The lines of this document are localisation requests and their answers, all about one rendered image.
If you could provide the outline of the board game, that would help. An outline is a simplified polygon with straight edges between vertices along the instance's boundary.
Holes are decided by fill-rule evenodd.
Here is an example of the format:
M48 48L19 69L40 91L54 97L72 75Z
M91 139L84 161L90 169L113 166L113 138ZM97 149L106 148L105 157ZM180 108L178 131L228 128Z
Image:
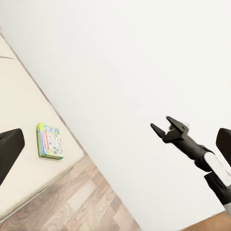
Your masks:
M58 128L42 123L37 124L39 155L55 159L63 159L64 154Z

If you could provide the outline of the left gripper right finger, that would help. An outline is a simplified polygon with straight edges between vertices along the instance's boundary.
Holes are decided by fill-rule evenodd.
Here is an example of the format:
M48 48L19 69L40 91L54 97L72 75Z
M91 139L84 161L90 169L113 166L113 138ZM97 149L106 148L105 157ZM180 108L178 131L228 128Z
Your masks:
M231 167L231 130L220 128L218 131L216 146L222 153L226 161Z

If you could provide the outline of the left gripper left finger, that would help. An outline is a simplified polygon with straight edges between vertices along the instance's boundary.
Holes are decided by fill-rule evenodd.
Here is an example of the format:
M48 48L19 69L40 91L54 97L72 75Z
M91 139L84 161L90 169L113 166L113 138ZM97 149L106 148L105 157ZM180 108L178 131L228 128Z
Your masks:
M25 147L25 139L20 128L0 133L0 186Z

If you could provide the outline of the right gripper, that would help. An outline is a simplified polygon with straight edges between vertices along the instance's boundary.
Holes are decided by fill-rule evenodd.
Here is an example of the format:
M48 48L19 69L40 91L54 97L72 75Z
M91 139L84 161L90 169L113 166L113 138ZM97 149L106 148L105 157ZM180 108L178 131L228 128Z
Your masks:
M167 116L166 119L175 127L174 130L170 130L167 134L153 123L150 123L150 126L164 143L173 143L185 154L190 152L195 147L196 141L188 135L189 128L170 116Z

